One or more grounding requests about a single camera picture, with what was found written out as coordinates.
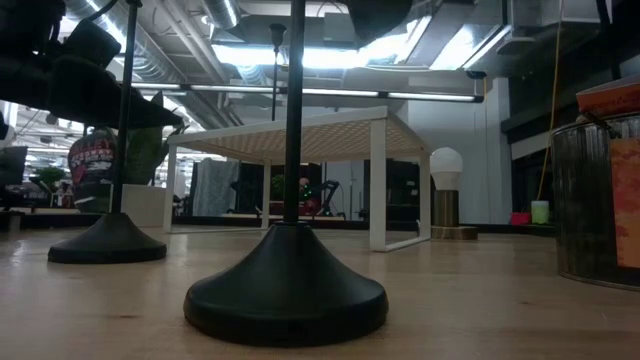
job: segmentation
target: orange box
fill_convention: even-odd
[[[640,112],[640,75],[629,76],[576,94],[580,111],[598,117]]]

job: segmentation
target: desk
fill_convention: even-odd
[[[286,122],[209,130],[168,139],[169,167],[163,227],[171,232],[173,187],[178,147],[217,154],[264,165],[262,230],[269,226],[271,166],[285,162]],[[301,161],[371,160],[369,247],[387,252],[425,241],[431,236],[430,149],[388,107],[345,111],[305,118],[302,121]],[[420,234],[417,238],[387,244],[386,159],[417,157],[420,160]]]

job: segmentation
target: cable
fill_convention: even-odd
[[[102,9],[96,11],[95,13],[89,15],[85,20],[89,20],[89,21],[96,21],[100,16],[106,14],[107,12],[109,12],[109,10],[111,10],[116,4],[118,3],[118,0],[111,0],[107,3],[107,5],[105,5]]]
[[[556,95],[558,91],[558,63],[560,62],[560,33],[562,30],[562,17],[564,16],[564,0],[560,0],[560,21],[558,21],[558,30],[556,33],[556,61],[553,74],[553,92],[551,95],[551,121],[549,122],[549,137],[547,140],[547,149],[544,152],[544,163],[542,165],[542,174],[540,175],[540,186],[538,187],[538,197],[542,196],[542,185],[544,184],[544,174],[547,171],[547,163],[549,162],[549,149],[551,148],[551,132],[556,119]]]

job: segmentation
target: ceiling light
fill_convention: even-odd
[[[235,66],[273,65],[274,52],[270,47],[240,47],[213,45],[220,62]],[[351,69],[366,65],[356,50],[306,48],[302,65],[310,69]],[[284,57],[278,54],[278,64],[284,64]]]
[[[309,48],[302,58],[302,66],[310,69],[353,69],[366,64],[356,50]]]
[[[359,66],[365,66],[369,60],[386,59],[402,50],[408,34],[381,37],[358,51]]]
[[[271,47],[213,45],[213,51],[222,63],[236,66],[273,65],[275,53]],[[278,64],[284,64],[284,57],[278,54]]]
[[[511,32],[511,25],[505,26],[500,32],[491,39],[486,45],[484,45],[478,52],[476,52],[471,59],[466,61],[462,67],[466,70],[473,66],[478,60],[480,60],[483,56],[485,56],[489,50],[491,50],[496,44],[502,40],[509,32]]]
[[[34,148],[34,147],[30,147],[27,150],[29,152],[61,153],[61,154],[66,154],[66,153],[69,152],[69,149],[63,149],[63,148]]]
[[[431,22],[431,16],[425,16],[420,20],[413,20],[409,24],[407,24],[407,33],[409,34],[408,39],[405,41],[404,46],[398,54],[396,55],[395,64],[399,64],[401,62],[406,62],[409,59],[409,56],[413,53],[413,50],[418,45],[418,41],[424,35],[424,32],[427,31],[427,27]]]
[[[215,161],[227,161],[227,158],[224,156],[216,155],[216,154],[204,154],[204,153],[177,153],[177,158],[194,158],[194,159],[206,159],[210,158]]]
[[[377,91],[339,90],[339,89],[302,89],[305,95],[335,95],[354,97],[378,97]]]
[[[474,102],[472,95],[446,95],[446,94],[421,94],[421,93],[396,93],[388,94],[389,99],[403,100],[433,100],[433,101],[454,101],[454,102]]]
[[[133,83],[134,88],[145,89],[148,85],[158,85],[158,90],[162,84],[146,84]],[[254,93],[254,94],[271,94],[272,88],[266,86],[236,86],[236,85],[180,85],[185,91],[213,91],[228,93]],[[280,89],[276,89],[276,93],[283,93]],[[427,101],[458,101],[458,102],[475,102],[481,99],[475,95],[448,95],[448,94],[427,94],[427,93],[405,93],[405,92],[386,92],[386,91],[366,91],[366,90],[348,90],[348,89],[302,89],[305,95],[326,95],[326,96],[350,96],[350,97],[366,97],[381,99],[403,99],[403,100],[427,100]]]
[[[180,90],[179,84],[133,83],[132,86],[140,90]]]
[[[473,32],[463,25],[429,66],[431,70],[456,70],[473,55]]]
[[[220,91],[236,93],[257,93],[271,94],[273,88],[266,86],[234,86],[234,85],[193,85],[192,90],[196,91]]]

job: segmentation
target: black metal pole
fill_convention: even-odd
[[[131,81],[133,77],[133,52],[136,44],[138,7],[142,6],[139,0],[127,0],[127,2],[129,3],[129,22],[127,24],[127,50],[124,55],[124,74],[122,76],[122,98],[120,100],[120,122],[118,124],[115,176],[111,195],[112,214],[119,214],[122,211],[122,184],[124,182],[124,162],[127,152],[129,104],[131,103]]]
[[[609,11],[605,0],[596,0],[598,7],[598,15],[600,16],[600,31],[602,32],[602,41],[608,50],[609,62],[611,66],[611,76],[613,80],[622,77],[620,73],[620,62],[618,61],[618,45],[615,36],[611,33],[611,21],[609,20]]]
[[[287,151],[284,169],[284,221],[298,222],[298,182],[302,137],[302,56],[304,55],[305,0],[291,4],[289,94],[287,100]]]
[[[273,93],[271,94],[271,121],[276,121],[276,91],[278,90],[278,48],[273,52],[276,59],[273,61]]]

